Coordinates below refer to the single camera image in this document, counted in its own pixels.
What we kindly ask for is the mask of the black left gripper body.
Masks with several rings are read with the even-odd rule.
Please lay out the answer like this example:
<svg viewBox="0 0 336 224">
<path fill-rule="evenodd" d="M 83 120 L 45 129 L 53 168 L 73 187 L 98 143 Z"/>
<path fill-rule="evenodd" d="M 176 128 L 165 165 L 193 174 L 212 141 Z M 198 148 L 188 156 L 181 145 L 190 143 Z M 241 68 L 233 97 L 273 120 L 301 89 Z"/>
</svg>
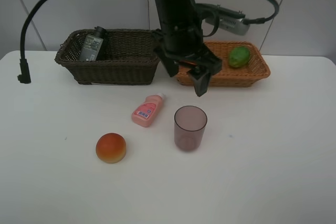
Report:
<svg viewBox="0 0 336 224">
<path fill-rule="evenodd" d="M 178 64 L 180 60 L 196 63 L 196 66 L 184 66 L 190 69 L 205 67 L 211 75 L 219 73 L 222 69 L 222 60 L 215 56 L 205 45 L 203 40 L 202 21 L 196 21 L 190 26 L 168 26 L 166 30 L 156 29 L 152 31 L 152 37 L 156 42 L 154 52 L 162 50 L 165 55 Z"/>
</svg>

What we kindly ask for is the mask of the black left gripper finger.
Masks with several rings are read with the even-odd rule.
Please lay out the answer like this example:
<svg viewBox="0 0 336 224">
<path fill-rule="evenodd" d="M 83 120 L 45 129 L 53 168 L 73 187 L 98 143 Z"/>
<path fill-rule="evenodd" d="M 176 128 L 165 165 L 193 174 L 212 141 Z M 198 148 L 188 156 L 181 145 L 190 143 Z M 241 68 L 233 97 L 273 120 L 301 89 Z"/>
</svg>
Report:
<svg viewBox="0 0 336 224">
<path fill-rule="evenodd" d="M 187 72 L 189 78 L 193 82 L 195 93 L 201 97 L 207 92 L 209 82 L 211 80 L 211 73 L 205 67 L 195 67 Z"/>
<path fill-rule="evenodd" d="M 157 50 L 156 55 L 164 66 L 170 77 L 174 77 L 179 72 L 179 65 L 174 60 L 168 58 L 162 50 Z"/>
</svg>

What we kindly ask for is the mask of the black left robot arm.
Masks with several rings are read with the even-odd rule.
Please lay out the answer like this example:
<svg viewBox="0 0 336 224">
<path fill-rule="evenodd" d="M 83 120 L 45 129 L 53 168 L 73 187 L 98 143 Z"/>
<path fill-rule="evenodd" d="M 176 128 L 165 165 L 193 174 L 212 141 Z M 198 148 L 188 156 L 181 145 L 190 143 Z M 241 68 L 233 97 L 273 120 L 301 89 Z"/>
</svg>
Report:
<svg viewBox="0 0 336 224">
<path fill-rule="evenodd" d="M 202 9 L 195 0 L 155 0 L 155 4 L 161 28 L 152 33 L 154 52 L 170 77 L 178 74 L 180 66 L 188 68 L 196 95 L 204 95 L 211 77 L 222 69 L 222 60 L 203 40 L 202 21 L 216 12 Z"/>
</svg>

